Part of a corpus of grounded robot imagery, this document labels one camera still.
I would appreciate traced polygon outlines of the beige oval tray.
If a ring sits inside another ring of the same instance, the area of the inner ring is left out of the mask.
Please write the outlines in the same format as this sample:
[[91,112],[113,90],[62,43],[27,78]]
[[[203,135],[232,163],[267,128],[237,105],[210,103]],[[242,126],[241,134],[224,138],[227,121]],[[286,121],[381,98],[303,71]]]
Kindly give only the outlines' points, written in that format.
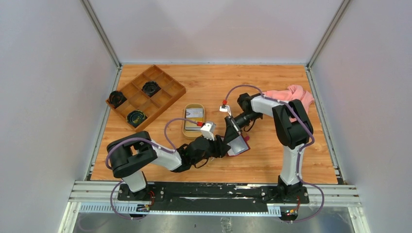
[[197,125],[197,122],[204,122],[206,111],[203,105],[198,103],[188,104],[184,108],[184,118],[193,121],[184,121],[182,126],[183,136],[188,140],[194,140],[199,136],[202,136],[200,131],[201,126]]

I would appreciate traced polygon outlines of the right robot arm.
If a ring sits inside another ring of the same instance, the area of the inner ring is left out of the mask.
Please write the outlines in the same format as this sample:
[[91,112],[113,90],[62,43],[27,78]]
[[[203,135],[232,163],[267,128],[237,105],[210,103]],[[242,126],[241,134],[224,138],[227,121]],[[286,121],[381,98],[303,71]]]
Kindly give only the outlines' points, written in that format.
[[225,117],[226,131],[223,142],[233,154],[245,151],[242,129],[264,115],[274,120],[275,132],[283,146],[283,164],[276,186],[263,187],[261,200],[265,203],[308,203],[300,169],[305,145],[313,136],[313,127],[299,100],[272,100],[260,94],[241,94],[237,99],[243,112],[236,117]]

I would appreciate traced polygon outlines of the silver VIP card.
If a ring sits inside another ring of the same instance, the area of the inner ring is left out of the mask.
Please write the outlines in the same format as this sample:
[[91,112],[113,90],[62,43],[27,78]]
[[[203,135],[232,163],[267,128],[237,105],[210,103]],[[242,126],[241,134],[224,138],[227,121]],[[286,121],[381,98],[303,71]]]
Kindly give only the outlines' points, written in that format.
[[203,108],[187,108],[185,113],[186,118],[203,118]]

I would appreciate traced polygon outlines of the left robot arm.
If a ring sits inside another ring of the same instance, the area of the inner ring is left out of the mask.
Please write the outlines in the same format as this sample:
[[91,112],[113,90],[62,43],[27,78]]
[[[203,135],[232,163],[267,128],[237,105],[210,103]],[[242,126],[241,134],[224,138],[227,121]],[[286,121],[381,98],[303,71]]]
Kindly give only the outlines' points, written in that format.
[[142,171],[145,166],[154,164],[180,173],[191,167],[199,168],[202,160],[223,158],[230,149],[220,135],[214,140],[200,136],[189,144],[169,149],[152,140],[147,131],[141,131],[111,142],[106,147],[105,163],[115,178],[125,182],[121,188],[124,195],[144,200],[152,194]]

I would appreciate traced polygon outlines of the red leather card holder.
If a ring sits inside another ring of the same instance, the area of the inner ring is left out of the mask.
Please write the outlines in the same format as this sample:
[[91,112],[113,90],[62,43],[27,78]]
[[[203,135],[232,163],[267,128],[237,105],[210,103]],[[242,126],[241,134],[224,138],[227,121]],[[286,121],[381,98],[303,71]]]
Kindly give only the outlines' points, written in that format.
[[239,135],[235,139],[228,142],[227,145],[230,147],[230,149],[227,152],[227,155],[234,157],[248,151],[250,149],[250,146],[248,145],[249,140],[249,135]]

